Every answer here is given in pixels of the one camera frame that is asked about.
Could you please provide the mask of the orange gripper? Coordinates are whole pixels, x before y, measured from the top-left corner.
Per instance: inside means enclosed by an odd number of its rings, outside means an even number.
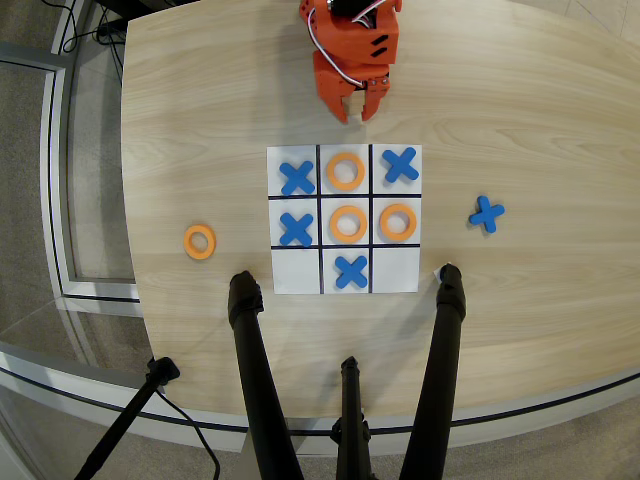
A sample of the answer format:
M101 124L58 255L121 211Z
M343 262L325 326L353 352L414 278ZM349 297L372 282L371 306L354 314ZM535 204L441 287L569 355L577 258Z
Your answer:
M342 124L348 123L343 100L356 91L365 91L362 121L376 114L391 86L388 65L327 59L319 51L313 54L313 62L319 97Z

